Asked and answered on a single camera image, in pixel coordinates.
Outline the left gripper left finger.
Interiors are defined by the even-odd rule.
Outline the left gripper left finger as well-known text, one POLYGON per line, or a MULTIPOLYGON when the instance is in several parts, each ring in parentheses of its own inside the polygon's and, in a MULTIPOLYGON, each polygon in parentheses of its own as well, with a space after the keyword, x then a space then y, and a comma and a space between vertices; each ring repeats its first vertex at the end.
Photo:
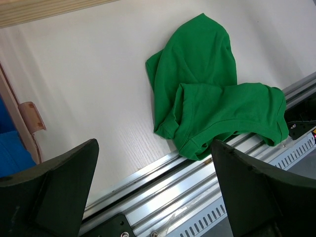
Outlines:
POLYGON ((2 237, 76 237, 99 155, 90 139, 0 179, 2 237))

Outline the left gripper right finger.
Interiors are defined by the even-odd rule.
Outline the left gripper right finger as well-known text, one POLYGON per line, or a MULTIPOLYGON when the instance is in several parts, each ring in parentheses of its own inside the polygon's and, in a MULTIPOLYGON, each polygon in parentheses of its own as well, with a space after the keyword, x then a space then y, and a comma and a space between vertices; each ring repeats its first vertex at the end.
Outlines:
POLYGON ((235 237, 314 237, 316 181, 211 143, 212 160, 235 237))

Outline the blue tank top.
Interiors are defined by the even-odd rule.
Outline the blue tank top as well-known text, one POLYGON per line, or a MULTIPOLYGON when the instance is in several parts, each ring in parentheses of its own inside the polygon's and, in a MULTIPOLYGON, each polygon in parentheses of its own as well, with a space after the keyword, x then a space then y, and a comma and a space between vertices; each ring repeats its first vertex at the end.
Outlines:
POLYGON ((25 149, 13 121, 0 101, 0 176, 8 176, 35 166, 25 149))

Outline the green tank top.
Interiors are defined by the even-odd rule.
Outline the green tank top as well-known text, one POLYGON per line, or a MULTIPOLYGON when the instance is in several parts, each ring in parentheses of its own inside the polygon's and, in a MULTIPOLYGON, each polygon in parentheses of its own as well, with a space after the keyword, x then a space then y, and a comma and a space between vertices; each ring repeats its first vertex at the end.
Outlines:
POLYGON ((180 26, 145 64, 154 93, 154 133, 179 155, 202 160, 213 140, 244 133, 276 146, 289 134, 276 87, 238 83, 229 34, 200 14, 180 26))

